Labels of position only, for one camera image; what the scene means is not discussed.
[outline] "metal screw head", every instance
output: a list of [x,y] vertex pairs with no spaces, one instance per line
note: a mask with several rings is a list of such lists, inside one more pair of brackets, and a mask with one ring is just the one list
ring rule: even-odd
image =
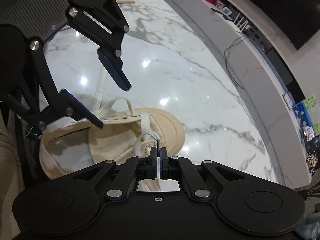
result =
[[40,47],[40,43],[37,40],[31,41],[30,43],[30,49],[32,49],[33,51],[38,50]]
[[116,50],[116,57],[120,57],[121,56],[121,51],[119,49]]
[[38,128],[39,128],[39,130],[43,131],[46,127],[47,127],[47,125],[45,124],[44,121],[40,121],[40,122],[38,123]]
[[205,189],[199,189],[195,192],[195,195],[197,197],[209,197],[210,196],[210,191],[205,190]]
[[76,8],[71,8],[69,10],[69,14],[70,14],[71,17],[74,17],[74,16],[76,16],[78,14],[78,10]]
[[123,30],[127,33],[129,31],[129,26],[128,25],[123,26]]
[[67,116],[72,116],[73,115],[73,109],[71,107],[67,107],[66,114],[67,114]]
[[119,189],[112,189],[107,192],[109,197],[120,197],[122,195],[122,191]]

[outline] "wire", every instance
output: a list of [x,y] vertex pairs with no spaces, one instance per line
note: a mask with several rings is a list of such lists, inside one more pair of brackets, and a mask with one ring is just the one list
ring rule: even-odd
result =
[[[63,31],[69,30],[69,29],[71,29],[71,28],[72,28],[72,27],[70,27],[70,26],[67,25],[67,26],[61,28],[60,30],[58,30],[58,32],[63,32]],[[49,41],[52,41],[55,36],[56,36],[56,34],[54,34],[54,35],[47,41],[47,43],[48,43]]]
[[23,128],[26,130],[27,134],[22,133],[22,135],[24,135],[24,136],[28,136],[29,134],[35,135],[35,134],[31,133],[33,126],[30,128],[30,131],[28,131],[25,126]]
[[243,38],[243,36],[237,38],[233,43],[232,45],[230,45],[228,48],[226,48],[224,50],[224,58],[225,58],[225,65],[226,65],[226,70],[228,71],[228,74],[229,74],[229,77],[230,79],[235,83],[235,85],[237,87],[241,87],[242,89],[244,89],[236,80],[235,78],[232,76],[231,72],[230,72],[230,69],[229,69],[229,66],[228,66],[228,58],[230,57],[230,49],[233,47],[233,46],[236,46],[238,44],[240,44],[242,41],[244,41],[245,39],[249,38],[249,36],[246,36],[244,39],[242,39],[241,41],[239,41],[238,43],[235,44],[235,42],[239,39]]
[[307,219],[305,219],[307,221],[307,223],[309,223],[309,217],[312,215],[312,214],[315,214],[316,211],[312,212],[310,215],[308,215]]

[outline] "white marble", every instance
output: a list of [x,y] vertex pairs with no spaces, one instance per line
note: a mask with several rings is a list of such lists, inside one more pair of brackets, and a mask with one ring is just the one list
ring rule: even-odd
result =
[[[224,18],[212,10],[214,5],[204,0],[173,0],[202,29],[223,54],[241,34],[235,32]],[[277,157],[284,183],[297,188],[310,184],[306,164],[306,149],[300,143],[299,127],[293,111],[284,102],[285,93],[272,69],[245,39],[231,49],[228,63],[248,93],[265,126],[269,140],[263,134],[270,156]]]
[[[248,109],[192,29],[163,0],[136,0],[120,7],[130,26],[121,58],[132,88],[124,92],[108,76],[103,103],[123,96],[134,107],[164,109],[184,125],[186,141],[179,156],[194,164],[211,159],[276,182]],[[58,90],[66,88],[89,109],[101,67],[97,47],[70,29],[55,36],[46,54]],[[125,109],[124,102],[113,107]],[[65,118],[51,127],[68,122]]]

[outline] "small device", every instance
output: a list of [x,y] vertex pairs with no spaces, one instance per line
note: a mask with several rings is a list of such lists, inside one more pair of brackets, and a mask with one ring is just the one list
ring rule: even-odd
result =
[[227,7],[224,7],[220,10],[225,16],[229,16],[232,14],[232,11],[230,11]]

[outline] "black cable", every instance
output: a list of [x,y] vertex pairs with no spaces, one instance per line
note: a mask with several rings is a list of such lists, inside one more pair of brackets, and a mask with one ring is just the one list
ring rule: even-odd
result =
[[60,30],[58,30],[58,32],[63,32],[63,31],[65,31],[65,30],[69,30],[69,29],[71,29],[72,27],[70,27],[70,26],[65,26],[65,27],[63,27],[63,28],[61,28]]
[[228,71],[228,74],[229,74],[230,79],[235,83],[235,85],[236,85],[237,87],[241,87],[242,89],[244,89],[244,88],[235,80],[235,78],[232,76],[232,74],[231,74],[231,72],[230,72],[230,69],[229,69],[229,66],[228,66],[228,58],[230,57],[230,49],[231,49],[233,46],[236,46],[236,45],[240,44],[240,43],[241,43],[242,41],[244,41],[245,39],[249,38],[249,36],[246,36],[244,39],[242,39],[241,41],[239,41],[238,43],[235,44],[235,42],[236,42],[237,40],[241,39],[241,38],[243,38],[243,36],[237,38],[237,39],[232,43],[232,45],[230,45],[228,48],[226,48],[226,49],[224,50],[224,58],[225,58],[225,62],[224,62],[224,63],[225,63],[225,65],[226,65],[226,70]]
[[29,148],[30,148],[31,155],[32,155],[33,159],[36,161],[36,163],[38,163],[40,165],[39,161],[37,160],[37,158],[33,154],[33,150],[32,150],[31,144],[32,144],[32,140],[30,140],[30,142],[29,142]]
[[314,211],[314,212],[312,212],[310,215],[308,215],[308,217],[307,217],[307,219],[306,219],[307,223],[309,223],[309,217],[310,217],[312,214],[315,214],[315,213],[316,213],[316,211]]

